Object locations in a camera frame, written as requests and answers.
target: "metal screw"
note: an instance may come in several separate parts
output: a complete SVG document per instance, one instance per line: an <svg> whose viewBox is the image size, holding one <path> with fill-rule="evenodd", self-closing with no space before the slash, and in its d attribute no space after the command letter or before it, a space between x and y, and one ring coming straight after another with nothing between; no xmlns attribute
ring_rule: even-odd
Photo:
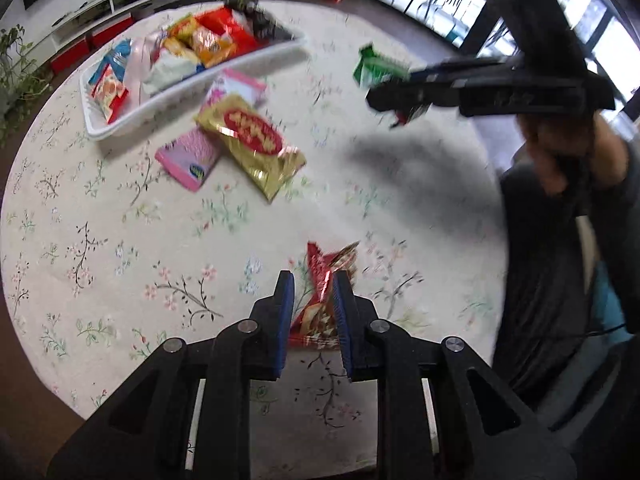
<svg viewBox="0 0 640 480"><path fill-rule="evenodd" d="M182 341L177 337L172 337L171 339L167 339L164 342L162 348L165 352L169 352L169 354L172 354L182 348Z"/></svg>
<svg viewBox="0 0 640 480"><path fill-rule="evenodd" d="M258 324L253 319L243 319L238 323L238 330L245 334L250 334L258 328Z"/></svg>
<svg viewBox="0 0 640 480"><path fill-rule="evenodd" d="M378 332L379 334L383 334L389 330L389 323L384 319L374 319L369 326L373 332Z"/></svg>
<svg viewBox="0 0 640 480"><path fill-rule="evenodd" d="M447 337L444 346L452 352L460 352L465 347L465 342L459 337Z"/></svg>

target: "person's arm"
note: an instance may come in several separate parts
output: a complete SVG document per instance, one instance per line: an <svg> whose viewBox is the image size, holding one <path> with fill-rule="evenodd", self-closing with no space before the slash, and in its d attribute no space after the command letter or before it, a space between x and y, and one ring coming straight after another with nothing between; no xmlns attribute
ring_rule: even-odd
<svg viewBox="0 0 640 480"><path fill-rule="evenodd" d="M640 158L599 113L593 120L591 224L627 329L640 332ZM543 188L549 195L563 192L567 182L554 154L584 156L590 126L572 118L521 116L518 122Z"/></svg>

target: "floral tablecloth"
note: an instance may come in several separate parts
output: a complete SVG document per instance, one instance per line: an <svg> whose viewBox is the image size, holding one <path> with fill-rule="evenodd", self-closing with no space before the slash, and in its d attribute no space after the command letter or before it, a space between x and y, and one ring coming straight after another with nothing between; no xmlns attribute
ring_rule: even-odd
<svg viewBox="0 0 640 480"><path fill-rule="evenodd" d="M135 24L139 36L183 16ZM472 125L431 109L404 128L373 113L351 73L358 48L420 66L356 16L265 2L308 36L305 52L251 67L262 111L308 164L269 204L228 158L199 192L167 177L155 150L187 131L202 95L94 143L78 77L56 90L18 152L2 202L6 302L34 370L88 417L164 339L211 338L269 296L280 269L310 295L308 240L360 241L357 294L412 335L458 334L490 361L506 243L495 176ZM281 380L252 383L252 475L311 478L372 465L376 387L349 384L337 349L290 351Z"/></svg>

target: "blue snack package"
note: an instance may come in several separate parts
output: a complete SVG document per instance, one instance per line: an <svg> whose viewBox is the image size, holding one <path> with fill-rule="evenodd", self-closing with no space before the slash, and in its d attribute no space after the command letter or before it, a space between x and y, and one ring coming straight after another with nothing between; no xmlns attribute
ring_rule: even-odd
<svg viewBox="0 0 640 480"><path fill-rule="evenodd" d="M91 79L89 79L89 85L94 86L98 82L105 66L108 64L113 68L113 73L119 81L122 81L124 79L129 54L131 54L131 40L122 40L104 55L100 65L98 65Z"/></svg>

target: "white plastic tray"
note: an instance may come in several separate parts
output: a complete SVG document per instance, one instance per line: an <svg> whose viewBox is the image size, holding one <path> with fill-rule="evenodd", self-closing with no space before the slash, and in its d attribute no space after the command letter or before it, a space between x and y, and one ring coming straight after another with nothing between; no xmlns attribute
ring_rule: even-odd
<svg viewBox="0 0 640 480"><path fill-rule="evenodd" d="M220 63L159 92L136 108L130 107L130 104L125 101L120 116L111 124L107 124L100 107L91 97L91 88L88 84L89 79L91 79L91 76L102 60L99 59L82 72L79 81L80 99L82 101L82 113L84 114L87 137L91 140L100 140L114 134L119 135L131 131L142 125L158 110L165 108L169 103L175 103L181 100L187 94L200 92L204 95L206 88L220 70L237 67L248 62L255 62L256 60L268 59L269 57L282 54L289 50L300 48L306 42L305 36L299 31L292 32L288 30L288 32L292 35L292 40L266 46L260 50L244 54L244 56L235 57L229 61Z"/></svg>

